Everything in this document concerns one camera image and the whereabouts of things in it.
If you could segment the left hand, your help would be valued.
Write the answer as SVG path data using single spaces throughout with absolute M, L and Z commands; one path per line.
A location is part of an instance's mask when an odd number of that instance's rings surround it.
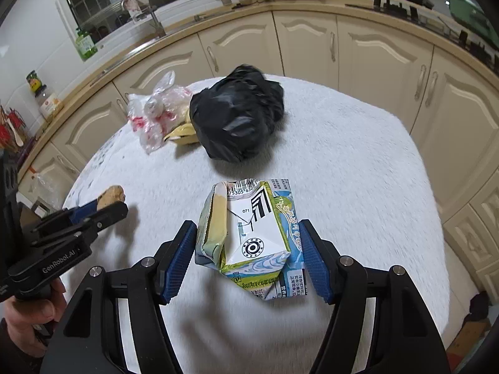
M 3 309 L 7 333 L 22 352 L 35 358 L 45 355 L 46 347 L 36 338 L 34 326 L 60 321 L 67 306 L 65 292 L 66 288 L 57 278 L 51 282 L 48 299 L 21 302 L 12 296 L 5 300 Z

